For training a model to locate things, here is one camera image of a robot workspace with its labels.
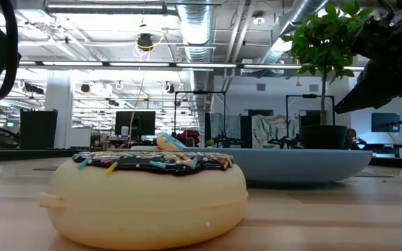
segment whiteboard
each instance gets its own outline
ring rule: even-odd
[[[91,128],[71,128],[69,146],[91,146]]]

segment green leaves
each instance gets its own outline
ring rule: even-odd
[[[289,35],[287,35],[287,36],[282,36],[282,40],[285,41],[285,42],[292,41],[292,39],[293,39],[293,37],[292,37],[292,36],[289,36]]]
[[[353,77],[351,66],[353,56],[352,42],[355,34],[361,29],[366,17],[373,8],[360,8],[357,2],[346,2],[343,11],[351,17],[342,16],[332,4],[325,6],[326,15],[318,17],[310,15],[302,22],[293,23],[298,26],[294,34],[282,36],[285,42],[292,41],[290,56],[298,59],[303,66],[298,73],[329,73],[334,81],[337,77]]]
[[[349,14],[350,16],[354,17],[356,13],[358,13],[359,11],[359,4],[356,1],[354,3],[346,1],[343,4],[343,11]]]
[[[343,74],[344,74],[345,76],[347,76],[347,77],[354,77],[354,76],[355,76],[355,74],[353,73],[353,71],[352,71],[352,70],[348,70],[348,69],[345,69],[345,70],[343,71]]]
[[[331,17],[331,18],[337,18],[338,13],[336,12],[336,7],[334,5],[327,3],[325,5],[325,12]]]
[[[302,73],[306,73],[306,71],[309,69],[309,66],[302,66],[297,73],[302,74]]]
[[[315,67],[314,66],[308,67],[308,71],[312,74],[312,76],[315,75]]]

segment red object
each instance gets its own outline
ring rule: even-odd
[[[198,131],[195,130],[185,130],[181,133],[181,137],[190,137],[193,138],[193,140],[195,141],[195,146],[198,147],[198,144],[200,143],[200,140],[198,139],[198,137],[200,136],[200,133]]]

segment light blue bowl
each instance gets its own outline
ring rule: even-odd
[[[354,176],[370,162],[372,152],[312,149],[207,149],[234,156],[250,183],[324,183]]]

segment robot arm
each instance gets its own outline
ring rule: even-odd
[[[370,61],[354,89],[335,106],[338,114],[377,109],[402,98],[402,20],[392,24],[393,18],[393,12],[380,20],[371,17],[356,35],[353,50]]]

